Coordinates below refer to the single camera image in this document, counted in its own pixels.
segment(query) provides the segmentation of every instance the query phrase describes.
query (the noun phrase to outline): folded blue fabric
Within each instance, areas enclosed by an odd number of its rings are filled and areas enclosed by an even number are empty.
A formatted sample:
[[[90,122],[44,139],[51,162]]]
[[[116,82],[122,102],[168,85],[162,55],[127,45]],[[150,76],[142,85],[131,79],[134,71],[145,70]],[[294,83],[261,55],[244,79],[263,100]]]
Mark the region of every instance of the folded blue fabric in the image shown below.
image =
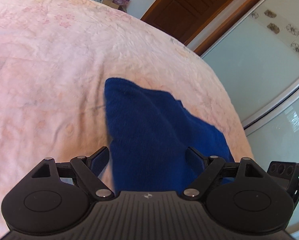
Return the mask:
[[[198,176],[185,156],[188,147],[234,161],[223,134],[168,92],[109,78],[105,99],[116,192],[181,192]]]

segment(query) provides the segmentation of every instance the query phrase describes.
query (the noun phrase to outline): wooden door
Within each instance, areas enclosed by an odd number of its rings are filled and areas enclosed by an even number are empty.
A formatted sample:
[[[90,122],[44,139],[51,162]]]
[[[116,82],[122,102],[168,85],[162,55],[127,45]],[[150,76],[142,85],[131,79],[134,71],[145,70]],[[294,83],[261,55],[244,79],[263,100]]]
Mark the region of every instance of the wooden door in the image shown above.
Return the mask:
[[[187,45],[232,0],[156,0],[141,20]]]

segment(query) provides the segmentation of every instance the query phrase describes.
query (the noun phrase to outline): frosted glass panel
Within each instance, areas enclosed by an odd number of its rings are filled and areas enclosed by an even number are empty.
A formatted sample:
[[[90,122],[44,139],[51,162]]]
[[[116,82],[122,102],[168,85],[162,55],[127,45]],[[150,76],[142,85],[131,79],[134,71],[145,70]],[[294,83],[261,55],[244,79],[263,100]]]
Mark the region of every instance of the frosted glass panel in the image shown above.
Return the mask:
[[[247,119],[299,77],[299,0],[265,0],[203,60]]]
[[[255,161],[266,171],[271,161],[299,163],[299,99],[247,138]],[[299,203],[290,225],[297,222]]]

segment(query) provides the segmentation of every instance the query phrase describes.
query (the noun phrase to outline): ribbed gray plate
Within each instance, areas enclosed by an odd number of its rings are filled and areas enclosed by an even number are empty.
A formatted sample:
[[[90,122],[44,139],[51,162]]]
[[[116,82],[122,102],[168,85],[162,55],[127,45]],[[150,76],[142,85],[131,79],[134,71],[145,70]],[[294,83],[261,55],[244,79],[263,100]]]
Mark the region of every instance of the ribbed gray plate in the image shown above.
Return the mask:
[[[288,240],[286,232],[246,236],[229,231],[209,218],[197,201],[175,192],[121,192],[117,199],[98,202],[74,228],[52,236],[27,236],[16,231],[3,240]]]

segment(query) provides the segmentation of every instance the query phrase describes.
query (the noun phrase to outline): bedspread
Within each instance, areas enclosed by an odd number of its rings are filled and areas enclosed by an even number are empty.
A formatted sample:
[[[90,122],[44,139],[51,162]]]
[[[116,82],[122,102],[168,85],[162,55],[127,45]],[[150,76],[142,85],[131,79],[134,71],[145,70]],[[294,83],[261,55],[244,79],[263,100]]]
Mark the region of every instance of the bedspread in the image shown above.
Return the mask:
[[[252,157],[224,87],[174,38],[91,0],[0,0],[0,203],[45,156],[66,162],[109,145],[109,77],[170,92],[224,133],[236,161]],[[111,167],[103,181],[113,187]]]

